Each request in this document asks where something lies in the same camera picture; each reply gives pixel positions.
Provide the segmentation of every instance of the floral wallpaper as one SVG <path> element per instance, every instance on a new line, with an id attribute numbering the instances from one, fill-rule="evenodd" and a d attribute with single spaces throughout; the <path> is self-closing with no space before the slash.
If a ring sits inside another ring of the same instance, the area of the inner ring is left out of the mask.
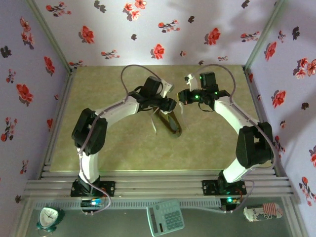
<path id="1" fill-rule="evenodd" d="M 315 16 L 316 1 L 288 1 L 249 77 L 310 236 L 316 232 L 316 25 L 306 23 Z"/>
<path id="2" fill-rule="evenodd" d="M 0 235 L 37 179 L 67 71 L 24 0 L 0 8 Z M 54 11 L 63 14 L 62 6 Z"/>
<path id="3" fill-rule="evenodd" d="M 245 64 L 276 2 L 33 1 L 67 61 L 81 66 Z"/>

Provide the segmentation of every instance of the green alarm clock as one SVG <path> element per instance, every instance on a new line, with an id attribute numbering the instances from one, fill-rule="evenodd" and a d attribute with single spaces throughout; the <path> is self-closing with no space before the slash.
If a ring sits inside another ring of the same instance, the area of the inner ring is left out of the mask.
<path id="1" fill-rule="evenodd" d="M 39 221 L 37 223 L 38 231 L 43 230 L 52 234 L 57 229 L 56 226 L 63 220 L 64 216 L 65 211 L 62 209 L 43 207 L 39 213 Z"/>

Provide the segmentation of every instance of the clock face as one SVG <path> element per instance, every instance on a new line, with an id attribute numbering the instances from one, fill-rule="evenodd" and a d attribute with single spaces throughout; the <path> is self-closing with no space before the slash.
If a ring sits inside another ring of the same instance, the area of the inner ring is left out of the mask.
<path id="1" fill-rule="evenodd" d="M 58 212 L 56 210 L 44 207 L 39 214 L 39 223 L 43 228 L 47 228 L 56 222 L 57 217 Z"/>

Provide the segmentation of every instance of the can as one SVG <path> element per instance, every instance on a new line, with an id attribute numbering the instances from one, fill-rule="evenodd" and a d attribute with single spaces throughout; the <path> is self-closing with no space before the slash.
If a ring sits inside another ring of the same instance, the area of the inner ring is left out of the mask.
<path id="1" fill-rule="evenodd" d="M 243 209 L 243 214 L 249 222 L 254 222 L 281 218 L 283 210 L 277 203 L 269 202 L 262 205 L 247 206 Z"/>

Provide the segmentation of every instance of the beige table surface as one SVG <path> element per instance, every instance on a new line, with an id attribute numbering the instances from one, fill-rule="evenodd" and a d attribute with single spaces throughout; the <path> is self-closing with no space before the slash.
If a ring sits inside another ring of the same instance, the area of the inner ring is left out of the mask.
<path id="1" fill-rule="evenodd" d="M 166 81 L 175 85 L 168 96 L 176 99 L 176 93 L 188 88 L 184 76 L 200 66 L 149 66 Z M 124 98 L 124 89 L 119 76 L 123 67 L 82 67 L 79 68 L 69 100 L 67 102 L 50 171 L 77 171 L 79 158 L 76 154 L 71 133 L 85 108 L 92 110 L 106 107 Z M 235 101 L 251 116 L 257 118 L 250 91 L 242 67 L 231 65 L 237 81 Z M 214 71 L 220 89 L 231 92 L 232 79 L 217 67 Z M 129 91 L 143 85 L 150 73 L 141 68 L 129 68 L 124 81 Z M 126 117 L 111 126 L 99 154 L 99 169 L 114 170 L 201 170 L 223 169 L 235 159 L 237 134 L 233 128 L 216 113 L 203 112 L 197 104 L 185 106 L 184 118 L 177 105 L 175 114 L 183 132 L 174 138 L 154 119 L 157 135 L 150 120 L 150 113 L 141 112 Z"/>

